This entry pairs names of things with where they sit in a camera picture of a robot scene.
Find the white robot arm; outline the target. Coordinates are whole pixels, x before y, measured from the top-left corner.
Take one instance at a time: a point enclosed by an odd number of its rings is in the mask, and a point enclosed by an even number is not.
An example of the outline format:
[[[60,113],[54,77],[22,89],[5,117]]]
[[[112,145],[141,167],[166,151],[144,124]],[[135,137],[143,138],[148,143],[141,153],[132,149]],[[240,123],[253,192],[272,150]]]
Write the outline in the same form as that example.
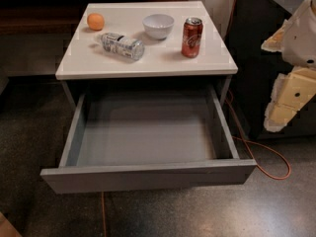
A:
[[[277,76],[265,111],[265,129],[279,132],[316,95],[316,0],[304,0],[261,49],[293,66]]]

